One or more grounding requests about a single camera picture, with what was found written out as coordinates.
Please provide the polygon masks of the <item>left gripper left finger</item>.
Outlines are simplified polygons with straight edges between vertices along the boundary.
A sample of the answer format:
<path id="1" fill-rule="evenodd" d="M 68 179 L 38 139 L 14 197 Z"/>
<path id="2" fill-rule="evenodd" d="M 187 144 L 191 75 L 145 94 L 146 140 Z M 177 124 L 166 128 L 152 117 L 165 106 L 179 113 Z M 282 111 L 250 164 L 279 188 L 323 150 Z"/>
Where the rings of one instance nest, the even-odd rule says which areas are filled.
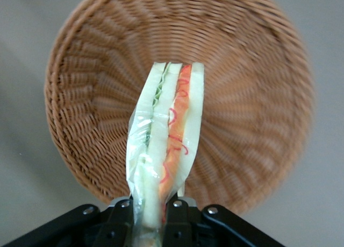
<path id="1" fill-rule="evenodd" d="M 130 246 L 132 197 L 118 197 L 101 211 L 83 204 L 5 246 Z"/>

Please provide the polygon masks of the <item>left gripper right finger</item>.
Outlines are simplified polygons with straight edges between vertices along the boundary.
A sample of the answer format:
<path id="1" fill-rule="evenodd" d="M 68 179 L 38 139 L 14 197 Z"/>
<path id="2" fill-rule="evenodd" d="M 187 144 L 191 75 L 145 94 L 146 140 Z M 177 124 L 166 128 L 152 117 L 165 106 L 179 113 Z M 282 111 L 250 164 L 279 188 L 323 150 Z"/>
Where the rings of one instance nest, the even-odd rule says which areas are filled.
<path id="1" fill-rule="evenodd" d="M 166 205 L 163 246 L 282 246 L 280 242 L 219 204 L 199 210 L 190 197 Z"/>

